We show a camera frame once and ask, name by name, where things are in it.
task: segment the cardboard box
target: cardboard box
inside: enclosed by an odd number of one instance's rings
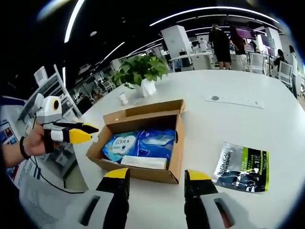
[[[169,184],[178,184],[183,155],[184,127],[180,113],[185,109],[183,100],[138,106],[105,115],[105,126],[99,133],[99,140],[93,143],[87,157],[106,170],[128,167],[131,177]],[[171,160],[167,170],[131,167],[115,164],[106,159],[101,149],[113,134],[144,130],[147,128],[170,128],[176,130]]]

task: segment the woman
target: woman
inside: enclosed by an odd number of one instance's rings
[[[278,49],[277,50],[277,58],[274,61],[274,66],[277,66],[277,72],[280,69],[280,61],[286,62],[285,58],[284,58],[284,53],[282,50]]]
[[[292,45],[289,46],[290,54],[288,55],[287,62],[292,66],[292,89],[291,92],[297,98],[296,87],[295,87],[295,78],[297,76],[297,60],[295,55],[295,49]]]
[[[213,43],[214,52],[219,63],[219,68],[230,69],[230,44],[227,35],[218,28],[218,25],[213,25],[212,31],[209,34],[209,42]]]
[[[237,68],[239,71],[246,71],[247,56],[244,50],[244,39],[238,35],[235,26],[230,26],[230,34],[230,44],[235,48]]]

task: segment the l'oreal package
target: l'oreal package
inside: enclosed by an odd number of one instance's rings
[[[109,142],[103,147],[102,152],[109,160],[118,162],[123,156],[138,156],[139,131],[113,135]]]
[[[267,191],[269,152],[224,143],[213,182],[242,191]]]

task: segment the black bracelet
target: black bracelet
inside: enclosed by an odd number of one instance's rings
[[[24,159],[28,160],[30,158],[30,156],[27,155],[26,152],[24,151],[23,140],[24,140],[24,137],[21,137],[20,142],[19,142],[19,148],[20,148],[21,155],[24,157]]]

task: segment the white table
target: white table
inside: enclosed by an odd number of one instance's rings
[[[185,140],[179,185],[131,179],[127,229],[185,229],[184,170],[213,174],[223,141],[270,151],[270,185],[261,194],[223,187],[250,215],[259,228],[275,228],[290,212],[305,179],[305,112],[291,92],[265,75],[227,70],[171,73],[156,83],[158,94],[136,99],[136,92],[123,86],[115,89],[81,120],[104,126],[102,116],[133,105],[184,99],[182,114]],[[126,92],[132,105],[120,104]],[[217,104],[206,96],[242,97],[257,100],[264,109]],[[81,173],[89,189],[95,189],[106,171],[86,156],[91,142],[75,145]]]
[[[235,51],[230,51],[231,58],[232,58],[232,63],[231,65],[235,66]],[[208,52],[196,52],[196,53],[190,53],[190,54],[185,54],[181,56],[177,56],[175,58],[170,59],[173,64],[173,72],[175,72],[175,65],[174,61],[180,60],[183,58],[190,58],[192,61],[191,63],[193,64],[193,69],[195,70],[210,70],[212,69],[212,57],[214,56],[214,53],[211,51]]]

